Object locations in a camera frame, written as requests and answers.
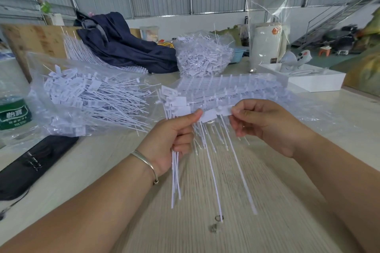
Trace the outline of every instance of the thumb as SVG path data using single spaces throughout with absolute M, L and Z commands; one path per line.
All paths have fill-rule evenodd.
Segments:
M 250 110 L 244 110 L 244 109 L 237 109 L 236 107 L 231 108 L 231 113 L 233 116 L 235 116 L 237 119 L 252 123 L 258 126 L 264 126 L 264 113 L 262 112 L 256 112 L 256 111 L 250 111 Z
M 178 118 L 170 119 L 168 120 L 168 123 L 170 123 L 170 126 L 172 127 L 172 129 L 181 130 L 182 128 L 185 128 L 197 122 L 199 118 L 201 118 L 202 114 L 203 114 L 202 110 L 197 109 L 197 111 L 195 111 L 194 113 L 187 114 Z

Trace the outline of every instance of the person's right hand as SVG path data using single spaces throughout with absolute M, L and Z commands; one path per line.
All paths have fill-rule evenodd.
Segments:
M 244 99 L 231 108 L 229 116 L 236 136 L 254 135 L 286 157 L 293 157 L 302 142 L 316 133 L 277 103 Z

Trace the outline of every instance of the plastic bottle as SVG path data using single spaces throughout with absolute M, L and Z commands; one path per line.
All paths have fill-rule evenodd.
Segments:
M 0 81 L 0 138 L 5 145 L 26 142 L 40 133 L 32 113 L 13 83 Z

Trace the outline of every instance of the dark blue cloth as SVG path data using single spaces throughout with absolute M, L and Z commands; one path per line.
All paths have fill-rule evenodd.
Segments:
M 78 35 L 96 56 L 108 64 L 138 65 L 150 73 L 178 71 L 176 50 L 133 36 L 119 12 L 94 15 L 91 19 L 103 28 L 108 41 L 102 38 L 97 28 L 78 29 Z

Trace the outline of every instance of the floor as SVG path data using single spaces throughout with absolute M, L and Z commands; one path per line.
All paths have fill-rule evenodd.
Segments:
M 299 50 L 296 48 L 292 48 L 292 52 L 294 54 L 299 53 Z M 313 59 L 308 62 L 310 65 L 326 68 L 331 67 L 335 64 L 341 63 L 344 60 L 350 59 L 354 56 L 357 56 L 357 54 L 348 54 L 348 55 L 335 55 L 330 54 L 330 56 L 326 57 L 324 54 L 322 56 L 318 56 L 318 50 L 310 50 L 311 56 Z

